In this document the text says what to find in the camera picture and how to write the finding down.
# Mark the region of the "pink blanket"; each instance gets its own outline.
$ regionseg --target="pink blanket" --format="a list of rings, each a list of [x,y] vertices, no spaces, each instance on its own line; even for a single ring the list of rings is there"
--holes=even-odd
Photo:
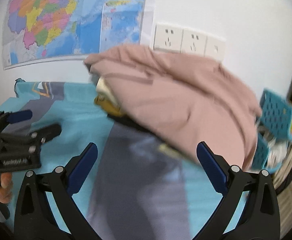
[[[90,54],[84,62],[104,77],[129,117],[194,161],[197,144],[205,141],[230,165],[250,166],[261,109],[254,93],[220,63],[139,45]]]

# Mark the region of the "finger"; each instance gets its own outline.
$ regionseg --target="finger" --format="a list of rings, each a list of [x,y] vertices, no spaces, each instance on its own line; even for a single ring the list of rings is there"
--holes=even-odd
[[[0,187],[0,199],[7,197],[11,192],[12,187],[13,182],[11,182],[7,188]]]
[[[0,202],[3,204],[8,204],[12,199],[12,192],[10,192],[9,195],[7,195],[5,198],[0,198]]]
[[[12,180],[12,173],[6,172],[1,174],[1,187],[7,188]]]

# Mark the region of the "blue and gray fabric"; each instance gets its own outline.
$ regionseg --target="blue and gray fabric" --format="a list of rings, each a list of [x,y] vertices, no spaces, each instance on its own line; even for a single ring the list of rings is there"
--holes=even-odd
[[[9,98],[0,111],[30,109],[33,117],[5,132],[26,134],[56,122],[62,126],[61,135],[43,145],[37,174],[65,165],[89,142],[97,145],[96,164],[73,199],[103,239],[192,239],[221,200],[200,166],[160,152],[163,142],[156,136],[108,119],[94,104],[93,84],[19,79],[15,92],[17,98]],[[24,174],[13,174],[10,228]],[[59,227],[68,231],[51,194],[48,199]],[[236,226],[244,204],[242,197],[227,231]]]

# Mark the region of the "white wall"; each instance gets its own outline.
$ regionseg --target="white wall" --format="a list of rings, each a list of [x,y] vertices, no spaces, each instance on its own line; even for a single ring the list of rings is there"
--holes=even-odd
[[[19,77],[26,81],[89,82],[80,61],[3,71],[2,24],[7,3],[0,0],[0,104],[14,96],[14,80]],[[156,0],[155,22],[226,38],[226,68],[258,97],[264,87],[286,95],[292,77],[292,0]]]

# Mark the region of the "perforated basket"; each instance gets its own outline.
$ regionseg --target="perforated basket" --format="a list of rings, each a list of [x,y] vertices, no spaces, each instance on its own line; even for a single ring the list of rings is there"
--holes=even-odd
[[[279,140],[292,141],[292,104],[270,90],[264,90],[260,102],[260,122]]]
[[[258,133],[256,152],[252,162],[252,169],[254,170],[267,170],[270,174],[275,173],[282,165],[279,163],[274,168],[267,167],[267,159],[270,149],[268,147],[267,141],[263,139],[263,136]]]

